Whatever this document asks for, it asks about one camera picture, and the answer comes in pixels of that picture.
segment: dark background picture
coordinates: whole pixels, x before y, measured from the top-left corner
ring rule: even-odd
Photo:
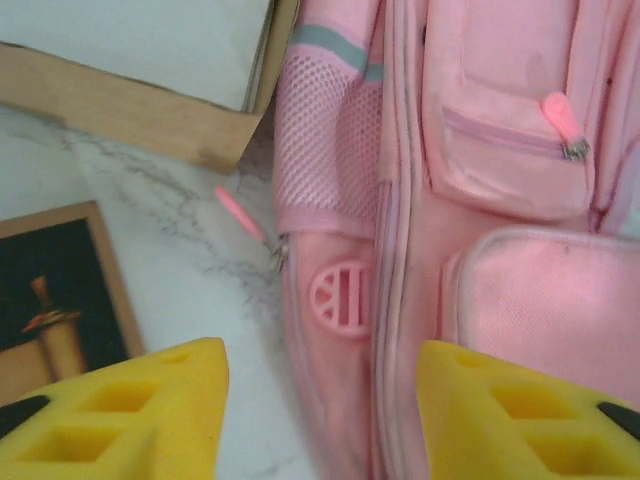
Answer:
[[[42,311],[31,281],[43,275],[56,309],[81,312],[77,330],[88,369],[126,360],[86,220],[0,239],[0,350],[35,337],[22,330]]]

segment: white marble table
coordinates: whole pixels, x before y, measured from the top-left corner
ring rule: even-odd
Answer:
[[[225,341],[231,388],[216,478],[315,479],[268,255],[215,199],[223,184],[274,232],[272,128],[218,175],[0,107],[0,220],[95,199],[149,351]]]

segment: pink backpack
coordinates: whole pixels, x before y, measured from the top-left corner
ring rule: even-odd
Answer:
[[[428,478],[427,339],[640,406],[639,55],[640,0],[303,3],[269,248],[325,478]]]

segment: zipper pull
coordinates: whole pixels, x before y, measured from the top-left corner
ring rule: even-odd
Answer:
[[[574,162],[583,161],[591,147],[567,96],[561,92],[551,93],[542,101],[541,108],[547,121],[553,125],[564,141],[562,144],[564,157]]]
[[[286,242],[281,242],[276,246],[271,242],[264,229],[260,227],[258,222],[256,222],[244,208],[242,208],[226,188],[218,186],[215,188],[215,193],[218,200],[220,200],[220,203],[229,210],[229,213],[231,213],[238,223],[244,227],[247,233],[269,250],[271,268],[280,272],[282,270],[282,264],[289,255],[289,245]]]

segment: gray stripe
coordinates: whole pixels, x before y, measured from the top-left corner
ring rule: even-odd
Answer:
[[[291,34],[291,44],[307,44],[331,50],[370,81],[382,80],[382,64],[367,65],[367,52],[339,33],[320,25],[300,25]]]

